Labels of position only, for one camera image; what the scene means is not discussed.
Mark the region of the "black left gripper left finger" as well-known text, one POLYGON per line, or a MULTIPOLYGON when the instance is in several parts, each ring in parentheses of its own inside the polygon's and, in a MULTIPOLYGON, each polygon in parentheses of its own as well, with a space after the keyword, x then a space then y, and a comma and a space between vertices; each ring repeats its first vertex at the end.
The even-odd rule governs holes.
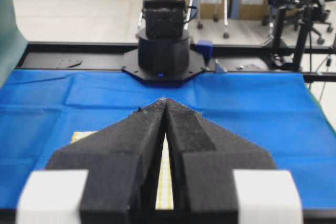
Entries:
POLYGON ((129 223, 160 141, 165 99, 56 150, 32 172, 17 223, 129 223))

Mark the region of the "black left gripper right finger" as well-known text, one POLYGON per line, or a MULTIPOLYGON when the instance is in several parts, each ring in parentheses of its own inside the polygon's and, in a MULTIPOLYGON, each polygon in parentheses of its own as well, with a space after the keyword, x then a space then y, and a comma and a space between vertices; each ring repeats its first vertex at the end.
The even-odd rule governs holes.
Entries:
POLYGON ((291 173, 266 149, 174 100, 165 115, 174 191, 190 222, 303 222, 291 173))

